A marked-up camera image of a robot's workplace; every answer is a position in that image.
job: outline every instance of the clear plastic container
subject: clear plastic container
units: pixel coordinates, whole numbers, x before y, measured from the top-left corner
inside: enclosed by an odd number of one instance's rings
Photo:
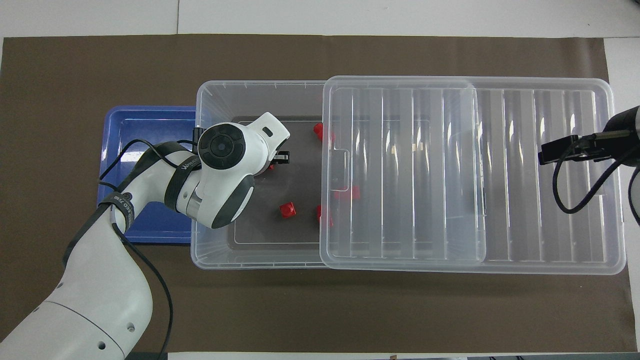
[[[617,173],[567,215],[542,143],[601,131],[599,79],[337,76],[324,86],[321,258],[363,270],[616,274]],[[576,204],[610,162],[563,165]]]
[[[192,222],[191,258],[203,269],[326,267],[319,255],[324,81],[208,81],[198,90],[196,125],[246,123],[269,111],[291,133],[281,150],[291,163],[255,178],[255,191],[238,219],[220,229]],[[297,215],[283,219],[278,206],[293,201]]]

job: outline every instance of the red block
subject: red block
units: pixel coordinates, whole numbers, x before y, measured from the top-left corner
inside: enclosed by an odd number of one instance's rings
[[[322,205],[316,206],[316,216],[318,218],[318,222],[320,222],[320,216],[322,215]],[[329,226],[333,226],[333,219],[331,219],[331,214],[329,214]]]
[[[319,122],[314,126],[314,133],[316,133],[316,136],[318,137],[318,139],[320,139],[320,141],[322,141],[322,132],[323,132],[322,123]]]
[[[280,213],[284,218],[290,218],[296,214],[296,208],[293,207],[293,202],[280,205]]]

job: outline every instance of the black button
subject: black button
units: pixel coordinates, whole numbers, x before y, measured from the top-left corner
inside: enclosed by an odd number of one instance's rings
[[[220,132],[224,132],[225,134],[231,136],[231,139],[233,140],[242,139],[242,130],[238,129],[233,125],[225,126],[224,130],[221,130]]]
[[[241,143],[237,143],[231,155],[227,156],[227,161],[229,161],[229,163],[233,165],[239,163],[240,160],[242,159],[243,152],[244,152],[244,145]]]
[[[221,168],[225,165],[224,162],[222,162],[222,159],[213,156],[210,152],[201,154],[201,157],[202,161],[212,168]]]
[[[207,131],[202,134],[200,139],[198,140],[199,148],[206,149],[209,147],[211,143],[211,139],[218,134],[218,131],[215,127],[210,127]]]
[[[202,138],[202,137],[201,137],[201,138],[198,140],[198,143],[200,144],[200,148],[201,148],[201,149],[206,149],[206,148],[208,148],[208,147],[209,147],[209,143],[210,143],[210,141],[207,141],[207,140],[209,140],[209,137],[208,137],[208,136],[207,136],[207,138]]]
[[[227,156],[233,150],[233,144],[231,139],[223,134],[220,134],[211,140],[211,152],[220,158]]]

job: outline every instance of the white surface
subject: white surface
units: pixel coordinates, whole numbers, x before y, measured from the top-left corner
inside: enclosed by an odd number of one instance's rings
[[[2,0],[0,37],[175,34],[178,0]]]
[[[631,0],[182,0],[179,33],[632,37],[639,17]]]
[[[640,37],[640,6],[631,0],[181,0],[178,13],[178,0],[0,3],[0,39],[178,32]],[[616,109],[637,105],[640,38],[605,39],[605,49]],[[629,176],[630,170],[624,170],[621,184]],[[640,238],[640,229],[628,227],[625,234],[634,308],[640,309],[640,241],[633,241]]]
[[[609,68],[609,83],[614,94],[615,112],[639,105],[640,38],[608,38],[605,39],[604,46]],[[627,201],[627,186],[633,169],[630,167],[620,169],[631,299],[636,313],[636,342],[640,344],[640,228],[634,222]]]
[[[446,358],[451,360],[466,360],[468,356],[515,356],[527,354],[418,354],[418,353],[320,353],[320,352],[172,352],[168,360],[372,360],[389,359],[391,356],[398,359],[434,359]]]

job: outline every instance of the black strap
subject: black strap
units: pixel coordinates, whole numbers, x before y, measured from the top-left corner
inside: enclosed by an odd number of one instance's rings
[[[200,157],[194,155],[188,157],[175,169],[164,192],[164,205],[166,205],[167,208],[174,210],[176,213],[178,212],[177,204],[180,190],[187,181],[189,174],[194,170],[198,170],[200,167]]]
[[[118,210],[120,210],[120,212],[124,216],[125,231],[128,230],[128,228],[133,223],[133,219],[135,218],[133,204],[131,204],[130,200],[130,193],[112,192],[107,195],[102,201],[100,201],[101,204],[112,204],[116,208],[118,208]]]

